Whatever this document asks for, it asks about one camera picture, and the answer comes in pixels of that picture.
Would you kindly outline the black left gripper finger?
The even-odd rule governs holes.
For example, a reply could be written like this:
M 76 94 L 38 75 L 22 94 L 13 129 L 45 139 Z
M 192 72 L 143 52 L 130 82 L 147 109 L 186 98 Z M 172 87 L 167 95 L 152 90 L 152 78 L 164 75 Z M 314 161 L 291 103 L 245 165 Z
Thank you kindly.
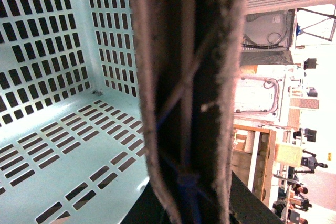
M 232 172 L 229 209 L 234 223 L 282 223 L 280 218 L 265 206 Z

